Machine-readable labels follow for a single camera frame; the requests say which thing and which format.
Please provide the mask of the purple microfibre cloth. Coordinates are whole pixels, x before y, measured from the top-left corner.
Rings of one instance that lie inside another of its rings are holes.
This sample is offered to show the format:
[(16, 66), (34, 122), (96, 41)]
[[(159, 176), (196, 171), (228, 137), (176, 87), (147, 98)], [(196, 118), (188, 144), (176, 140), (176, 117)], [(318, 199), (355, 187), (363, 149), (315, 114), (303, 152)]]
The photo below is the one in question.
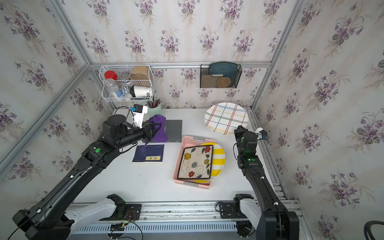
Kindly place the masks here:
[(147, 121), (150, 124), (152, 131), (152, 138), (143, 140), (145, 145), (150, 142), (154, 143), (166, 143), (168, 136), (166, 134), (166, 117), (162, 115), (154, 115)]

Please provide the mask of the square floral plate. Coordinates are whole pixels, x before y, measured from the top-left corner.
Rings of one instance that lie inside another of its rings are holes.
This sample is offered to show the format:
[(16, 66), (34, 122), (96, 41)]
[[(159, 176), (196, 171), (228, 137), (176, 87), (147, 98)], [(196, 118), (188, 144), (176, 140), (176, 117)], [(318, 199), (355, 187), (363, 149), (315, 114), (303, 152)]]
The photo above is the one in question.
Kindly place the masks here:
[(208, 180), (211, 177), (213, 145), (185, 148), (177, 178), (179, 180)]

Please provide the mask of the white plaid round plate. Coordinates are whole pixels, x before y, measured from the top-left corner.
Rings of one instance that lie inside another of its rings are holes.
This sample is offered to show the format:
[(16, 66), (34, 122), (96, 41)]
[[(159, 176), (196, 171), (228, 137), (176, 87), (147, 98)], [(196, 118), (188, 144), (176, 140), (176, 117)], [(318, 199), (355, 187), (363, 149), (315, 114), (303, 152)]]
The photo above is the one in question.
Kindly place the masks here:
[(213, 133), (233, 135), (238, 126), (246, 128), (249, 123), (247, 111), (234, 103), (219, 103), (211, 106), (204, 115), (206, 127)]

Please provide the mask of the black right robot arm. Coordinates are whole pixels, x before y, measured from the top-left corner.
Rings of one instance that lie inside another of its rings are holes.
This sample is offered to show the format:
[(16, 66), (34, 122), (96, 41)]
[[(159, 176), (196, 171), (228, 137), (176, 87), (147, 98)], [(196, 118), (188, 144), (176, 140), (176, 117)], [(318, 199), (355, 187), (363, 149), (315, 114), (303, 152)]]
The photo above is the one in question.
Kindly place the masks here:
[(242, 126), (234, 131), (238, 153), (237, 163), (251, 184), (256, 199), (236, 195), (236, 211), (243, 214), (255, 228), (257, 240), (298, 240), (300, 222), (277, 197), (270, 185), (263, 164), (257, 156), (259, 134)]

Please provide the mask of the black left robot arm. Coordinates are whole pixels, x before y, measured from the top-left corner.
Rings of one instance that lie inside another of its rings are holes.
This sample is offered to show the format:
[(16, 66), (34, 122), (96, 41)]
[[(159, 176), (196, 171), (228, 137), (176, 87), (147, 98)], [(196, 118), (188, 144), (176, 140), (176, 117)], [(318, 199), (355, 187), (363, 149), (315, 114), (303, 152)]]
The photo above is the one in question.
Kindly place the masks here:
[(127, 123), (123, 115), (112, 115), (103, 122), (103, 131), (91, 143), (73, 169), (37, 204), (19, 210), (13, 221), (29, 240), (65, 240), (78, 229), (95, 221), (126, 214), (126, 202), (116, 194), (99, 203), (67, 213), (67, 208), (82, 190), (110, 163), (139, 141), (151, 141), (161, 124), (145, 121), (141, 127)]

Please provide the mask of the yellow striped round plate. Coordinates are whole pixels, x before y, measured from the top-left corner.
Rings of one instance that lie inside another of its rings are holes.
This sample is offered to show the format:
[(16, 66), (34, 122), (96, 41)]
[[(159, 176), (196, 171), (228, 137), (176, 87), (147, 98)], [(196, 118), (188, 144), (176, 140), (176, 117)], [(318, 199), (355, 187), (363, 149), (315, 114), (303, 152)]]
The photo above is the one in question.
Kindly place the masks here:
[(201, 146), (213, 145), (213, 159), (211, 168), (211, 177), (209, 180), (194, 180), (199, 184), (207, 184), (208, 182), (215, 179), (223, 170), (226, 163), (226, 153), (224, 149), (217, 143), (204, 143)]

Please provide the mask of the teal plate in holder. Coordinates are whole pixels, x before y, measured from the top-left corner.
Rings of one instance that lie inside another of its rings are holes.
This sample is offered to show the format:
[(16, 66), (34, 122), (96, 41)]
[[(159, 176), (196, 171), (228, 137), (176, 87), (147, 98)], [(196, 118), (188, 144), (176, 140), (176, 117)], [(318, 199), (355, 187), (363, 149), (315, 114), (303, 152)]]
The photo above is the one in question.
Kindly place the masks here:
[(233, 87), (238, 72), (238, 65), (231, 62), (216, 62), (210, 65), (210, 75), (223, 75), (231, 80), (229, 87)]

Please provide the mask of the mint green pencil cup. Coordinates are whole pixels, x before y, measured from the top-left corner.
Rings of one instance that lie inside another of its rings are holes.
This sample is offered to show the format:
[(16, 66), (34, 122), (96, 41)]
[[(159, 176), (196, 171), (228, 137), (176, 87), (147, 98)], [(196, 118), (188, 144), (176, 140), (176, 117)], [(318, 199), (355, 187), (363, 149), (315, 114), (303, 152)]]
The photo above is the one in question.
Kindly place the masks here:
[(146, 117), (149, 119), (155, 115), (162, 115), (162, 104), (160, 99), (154, 99), (148, 105), (148, 112), (146, 113)]

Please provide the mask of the dark grey fashion book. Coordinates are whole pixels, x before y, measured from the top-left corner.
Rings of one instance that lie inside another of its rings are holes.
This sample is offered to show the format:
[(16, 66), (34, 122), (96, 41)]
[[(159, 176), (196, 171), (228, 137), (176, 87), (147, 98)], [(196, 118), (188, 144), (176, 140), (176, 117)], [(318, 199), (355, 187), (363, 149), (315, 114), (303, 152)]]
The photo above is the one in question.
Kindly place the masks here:
[(182, 129), (182, 120), (166, 120), (165, 132), (168, 137), (167, 143), (181, 143)]

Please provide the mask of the navy blue book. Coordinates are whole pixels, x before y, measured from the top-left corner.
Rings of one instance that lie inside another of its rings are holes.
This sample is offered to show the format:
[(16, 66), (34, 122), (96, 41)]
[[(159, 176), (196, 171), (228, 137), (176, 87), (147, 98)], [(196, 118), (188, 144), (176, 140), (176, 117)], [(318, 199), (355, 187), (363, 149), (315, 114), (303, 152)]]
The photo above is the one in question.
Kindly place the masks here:
[(142, 145), (137, 146), (133, 158), (134, 164), (162, 163), (164, 145)]

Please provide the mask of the pink perforated plastic tray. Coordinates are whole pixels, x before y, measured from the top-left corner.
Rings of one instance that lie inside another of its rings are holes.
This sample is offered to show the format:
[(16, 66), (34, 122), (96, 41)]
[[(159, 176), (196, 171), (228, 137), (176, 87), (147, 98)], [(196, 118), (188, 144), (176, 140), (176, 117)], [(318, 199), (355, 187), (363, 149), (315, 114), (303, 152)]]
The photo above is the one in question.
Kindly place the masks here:
[(226, 161), (224, 149), (213, 140), (182, 139), (173, 181), (180, 185), (209, 189)]

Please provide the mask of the clear plastic bottle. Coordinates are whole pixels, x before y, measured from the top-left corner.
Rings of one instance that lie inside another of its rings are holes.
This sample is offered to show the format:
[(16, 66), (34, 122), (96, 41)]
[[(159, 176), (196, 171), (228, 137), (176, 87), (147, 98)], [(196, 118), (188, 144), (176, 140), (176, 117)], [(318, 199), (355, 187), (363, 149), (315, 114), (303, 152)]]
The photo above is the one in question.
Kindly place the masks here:
[(117, 82), (114, 79), (106, 79), (105, 85), (110, 91), (112, 98), (120, 98), (123, 96), (123, 92), (121, 91)]

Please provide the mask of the red lidded jar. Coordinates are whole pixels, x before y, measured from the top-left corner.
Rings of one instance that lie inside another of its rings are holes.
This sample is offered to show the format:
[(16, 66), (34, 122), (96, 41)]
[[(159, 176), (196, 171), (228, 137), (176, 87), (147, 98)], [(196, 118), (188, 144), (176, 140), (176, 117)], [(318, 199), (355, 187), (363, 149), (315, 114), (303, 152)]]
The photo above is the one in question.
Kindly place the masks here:
[(104, 77), (105, 77), (106, 80), (107, 79), (112, 79), (112, 80), (116, 81), (118, 79), (118, 76), (117, 76), (117, 74), (114, 71), (106, 71), (104, 73)]

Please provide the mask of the round cork coaster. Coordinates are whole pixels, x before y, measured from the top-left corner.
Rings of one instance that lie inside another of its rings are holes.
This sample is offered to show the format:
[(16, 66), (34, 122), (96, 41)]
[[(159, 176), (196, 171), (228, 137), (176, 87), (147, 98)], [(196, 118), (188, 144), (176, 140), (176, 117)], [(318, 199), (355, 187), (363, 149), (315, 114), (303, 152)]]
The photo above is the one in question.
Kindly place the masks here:
[(228, 88), (232, 81), (229, 77), (219, 77), (216, 82), (217, 88)]

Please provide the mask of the black mesh wall holder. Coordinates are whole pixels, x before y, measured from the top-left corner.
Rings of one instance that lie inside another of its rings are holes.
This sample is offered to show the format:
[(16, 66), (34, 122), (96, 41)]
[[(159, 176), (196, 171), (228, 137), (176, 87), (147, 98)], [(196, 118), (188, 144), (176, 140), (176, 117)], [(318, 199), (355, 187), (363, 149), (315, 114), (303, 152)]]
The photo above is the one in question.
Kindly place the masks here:
[[(214, 89), (217, 88), (216, 82), (219, 77), (223, 77), (223, 75), (210, 75), (209, 74), (209, 68), (211, 64), (204, 64), (200, 67), (200, 88), (201, 89)], [(242, 75), (242, 66), (238, 65), (238, 72), (236, 76), (235, 83), (233, 87), (228, 88), (220, 88), (220, 89), (236, 89), (238, 87), (238, 83), (240, 81), (241, 75)]]

